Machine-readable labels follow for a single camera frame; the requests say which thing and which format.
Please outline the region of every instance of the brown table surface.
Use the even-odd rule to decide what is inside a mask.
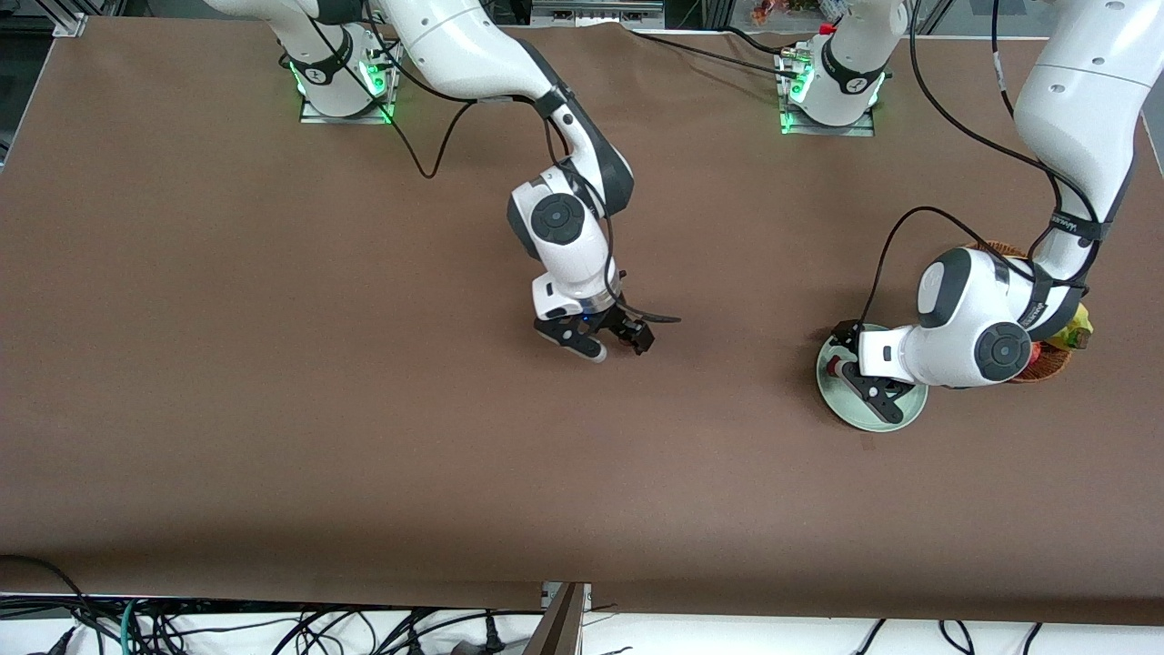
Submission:
[[[1164,620],[1144,134],[1093,347],[870,436],[812,363],[889,226],[937,204],[1025,244],[1042,175],[943,122],[904,47],[878,135],[826,138],[780,134],[764,73],[613,26],[521,35],[634,169],[629,299],[683,315],[645,357],[595,366],[532,330],[542,270],[504,218],[547,164],[528,107],[473,108],[426,181],[386,127],[299,124],[261,23],[57,41],[0,175],[0,550],[108,593],[530,606],[585,579],[625,611]],[[1039,47],[1005,44],[1015,88]],[[1022,147],[986,42],[920,55],[953,112]],[[405,84],[426,163],[455,109]],[[878,321],[911,321],[918,272],[966,241],[913,220]]]

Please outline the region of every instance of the green cable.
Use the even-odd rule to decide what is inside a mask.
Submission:
[[[134,614],[136,599],[126,605],[126,611],[121,613],[121,655],[129,655],[129,619]]]

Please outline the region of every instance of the wicker basket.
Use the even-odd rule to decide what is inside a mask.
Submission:
[[[987,241],[987,243],[1003,256],[1027,257],[1027,252],[1010,243],[1003,243],[1002,241]],[[966,247],[975,250],[981,249],[978,243],[968,243]],[[1015,385],[1029,385],[1031,383],[1050,380],[1058,376],[1067,366],[1067,363],[1071,362],[1071,351],[1060,351],[1048,343],[1043,343],[1042,349],[1043,353],[1039,354],[1038,359],[1032,362],[1027,369],[1023,369],[1022,373],[1007,382]]]

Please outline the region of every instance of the metal frame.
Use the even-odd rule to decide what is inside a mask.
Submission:
[[[521,655],[577,655],[582,613],[590,600],[588,586],[583,583],[561,584]]]
[[[119,16],[127,0],[35,0],[55,28],[52,36],[80,36],[88,16]]]

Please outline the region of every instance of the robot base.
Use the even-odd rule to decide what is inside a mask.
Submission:
[[[810,119],[790,95],[799,93],[803,85],[812,74],[812,66],[808,64],[808,42],[802,41],[795,48],[786,48],[780,55],[773,58],[776,70],[790,70],[800,74],[796,79],[776,77],[776,99],[780,106],[780,133],[781,134],[818,134],[824,136],[873,136],[873,111],[865,109],[861,118],[851,124],[833,127],[822,124]]]
[[[397,43],[396,45],[390,47],[390,51],[393,59],[397,62],[403,60],[403,45]],[[376,84],[381,79],[383,80],[384,92],[377,98],[379,100],[379,106],[384,107],[383,111],[379,106],[372,104],[356,115],[333,116],[321,113],[311,102],[308,102],[306,98],[304,98],[303,104],[299,107],[299,122],[311,124],[389,124],[392,116],[396,115],[396,93],[400,87],[400,71],[397,70],[396,66],[388,65],[381,72],[383,72],[383,77],[372,77],[365,72],[364,84]]]
[[[885,330],[885,327],[867,322],[865,329],[880,332]],[[833,358],[839,358],[839,361],[833,368],[830,368],[829,363]],[[925,399],[929,398],[929,387],[925,385],[918,385],[895,397],[895,405],[902,414],[900,422],[883,421],[839,376],[839,369],[849,363],[852,363],[852,368],[856,369],[857,356],[830,335],[816,358],[816,386],[821,390],[821,398],[824,399],[825,405],[842,421],[866,433],[892,433],[909,426],[922,414]],[[830,375],[830,369],[838,375]]]

